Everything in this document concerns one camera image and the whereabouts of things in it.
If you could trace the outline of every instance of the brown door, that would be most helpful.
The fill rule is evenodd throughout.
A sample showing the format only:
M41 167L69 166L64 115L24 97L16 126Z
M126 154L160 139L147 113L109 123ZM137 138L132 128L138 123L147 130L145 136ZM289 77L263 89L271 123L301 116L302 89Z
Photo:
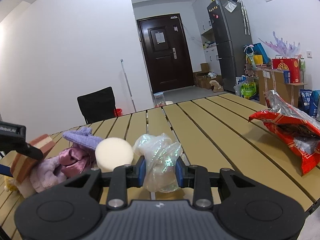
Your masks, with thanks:
M153 93L193 86L193 71L180 14L138 20Z

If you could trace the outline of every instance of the black chair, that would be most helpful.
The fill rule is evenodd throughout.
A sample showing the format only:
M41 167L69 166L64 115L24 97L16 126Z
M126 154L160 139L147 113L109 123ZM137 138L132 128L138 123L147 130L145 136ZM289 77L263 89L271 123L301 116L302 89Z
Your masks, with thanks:
M86 123L94 123L115 117L116 100L112 87L77 98Z

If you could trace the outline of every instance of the red bucket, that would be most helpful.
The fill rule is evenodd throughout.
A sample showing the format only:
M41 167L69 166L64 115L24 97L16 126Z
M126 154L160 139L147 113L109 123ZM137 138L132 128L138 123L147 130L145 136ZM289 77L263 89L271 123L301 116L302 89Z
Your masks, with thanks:
M115 110L114 110L114 113L115 113L115 116L122 116L122 115L123 115L121 108L115 109Z

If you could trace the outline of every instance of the metal screw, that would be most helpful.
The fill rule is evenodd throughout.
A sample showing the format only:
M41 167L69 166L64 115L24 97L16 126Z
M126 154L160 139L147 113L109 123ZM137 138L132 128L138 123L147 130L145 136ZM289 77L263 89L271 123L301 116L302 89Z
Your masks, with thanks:
M196 201L196 205L198 207L209 207L211 205L211 201L205 198L201 198Z
M110 207L122 207L124 204L123 200L114 198L108 201L108 205Z

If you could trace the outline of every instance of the gray refrigerator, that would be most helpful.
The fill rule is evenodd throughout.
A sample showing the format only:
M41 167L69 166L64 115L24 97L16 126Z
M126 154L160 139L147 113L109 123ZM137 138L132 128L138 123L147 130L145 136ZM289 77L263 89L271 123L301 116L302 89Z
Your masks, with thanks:
M208 6L208 13L217 43L217 51L223 79L223 88L234 92L236 77L244 75L244 46L252 44L251 35L245 33L241 4L230 12L226 9L228 0L214 0Z

